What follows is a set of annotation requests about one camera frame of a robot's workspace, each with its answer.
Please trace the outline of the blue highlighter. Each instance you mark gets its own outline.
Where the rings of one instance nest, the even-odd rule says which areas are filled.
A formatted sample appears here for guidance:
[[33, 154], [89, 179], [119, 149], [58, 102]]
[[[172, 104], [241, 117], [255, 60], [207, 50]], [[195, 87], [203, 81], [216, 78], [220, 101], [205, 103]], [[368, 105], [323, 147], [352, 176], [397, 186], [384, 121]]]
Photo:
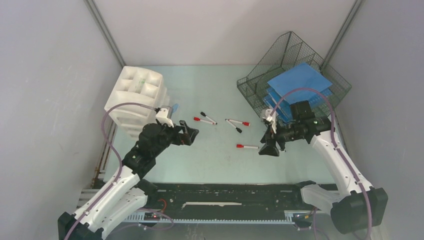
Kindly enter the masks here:
[[175, 104], [172, 106], [172, 113], [175, 113], [175, 112], [178, 110], [178, 107], [179, 107], [179, 104], [178, 104], [178, 103], [175, 103]]

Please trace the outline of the red cap marker bottom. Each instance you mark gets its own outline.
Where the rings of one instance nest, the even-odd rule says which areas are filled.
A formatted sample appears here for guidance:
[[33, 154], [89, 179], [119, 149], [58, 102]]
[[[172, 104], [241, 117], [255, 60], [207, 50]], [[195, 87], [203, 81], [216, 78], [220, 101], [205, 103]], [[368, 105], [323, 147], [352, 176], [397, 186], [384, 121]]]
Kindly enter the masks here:
[[239, 149], [255, 149], [255, 150], [259, 149], [259, 147], [255, 146], [255, 145], [237, 144], [236, 147], [239, 148]]

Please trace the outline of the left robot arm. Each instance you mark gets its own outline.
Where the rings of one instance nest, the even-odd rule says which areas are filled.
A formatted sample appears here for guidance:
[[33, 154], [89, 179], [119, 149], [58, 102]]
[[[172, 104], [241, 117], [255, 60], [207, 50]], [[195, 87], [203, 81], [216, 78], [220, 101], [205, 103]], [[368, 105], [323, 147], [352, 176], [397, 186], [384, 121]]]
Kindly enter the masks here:
[[130, 214], [158, 202], [157, 187], [144, 177], [155, 166], [156, 158], [170, 145], [190, 146], [199, 130], [187, 126], [149, 123], [125, 155], [111, 179], [74, 213], [58, 218], [60, 240], [104, 240]]

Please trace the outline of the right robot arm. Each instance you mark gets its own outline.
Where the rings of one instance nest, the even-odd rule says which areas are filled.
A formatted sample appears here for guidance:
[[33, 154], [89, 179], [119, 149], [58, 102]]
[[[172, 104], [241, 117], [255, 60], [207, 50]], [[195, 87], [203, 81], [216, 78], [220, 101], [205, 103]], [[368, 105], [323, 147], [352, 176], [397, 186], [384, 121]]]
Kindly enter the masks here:
[[368, 230], [382, 224], [388, 195], [375, 188], [355, 166], [343, 148], [334, 125], [326, 116], [316, 116], [307, 100], [290, 105], [292, 121], [281, 125], [272, 108], [262, 110], [267, 129], [260, 140], [259, 155], [278, 157], [287, 142], [306, 140], [323, 157], [338, 193], [332, 193], [309, 180], [296, 185], [291, 204], [297, 209], [312, 205], [331, 217], [341, 234]]

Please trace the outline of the white plastic drawer organizer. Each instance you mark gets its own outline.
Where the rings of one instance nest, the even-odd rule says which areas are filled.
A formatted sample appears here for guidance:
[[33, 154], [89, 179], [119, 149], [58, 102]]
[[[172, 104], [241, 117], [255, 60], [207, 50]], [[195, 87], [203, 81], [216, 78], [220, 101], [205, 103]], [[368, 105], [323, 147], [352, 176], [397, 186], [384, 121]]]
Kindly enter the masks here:
[[[163, 75], [142, 67], [124, 66], [104, 106], [104, 110], [122, 103], [137, 103], [153, 108], [167, 106], [170, 97]], [[153, 110], [124, 105], [109, 113], [115, 124], [130, 138], [138, 140], [143, 127], [155, 123]]]

